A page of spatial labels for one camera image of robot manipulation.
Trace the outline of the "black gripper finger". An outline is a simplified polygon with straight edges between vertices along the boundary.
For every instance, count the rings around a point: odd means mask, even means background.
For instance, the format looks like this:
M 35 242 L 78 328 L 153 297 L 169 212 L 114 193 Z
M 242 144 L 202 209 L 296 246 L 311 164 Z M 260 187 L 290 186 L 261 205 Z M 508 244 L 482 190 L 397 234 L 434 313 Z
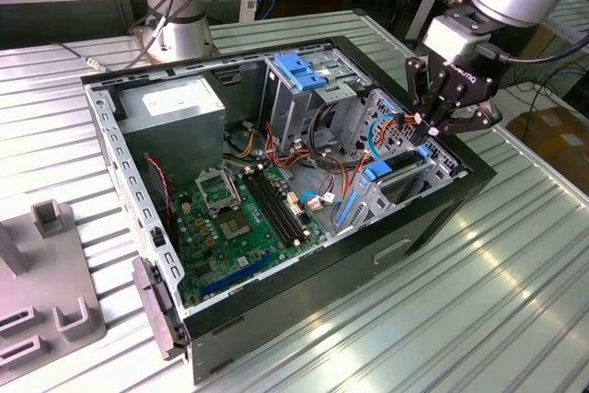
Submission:
M 494 84 L 446 87 L 435 101 L 436 106 L 430 116 L 430 135 L 475 132 L 498 123 L 502 114 L 491 103 L 496 92 Z
M 411 57 L 406 60 L 405 72 L 417 122 L 411 142 L 421 144 L 431 129 L 438 134 L 438 125 L 448 110 L 443 92 L 450 73 L 440 57 Z

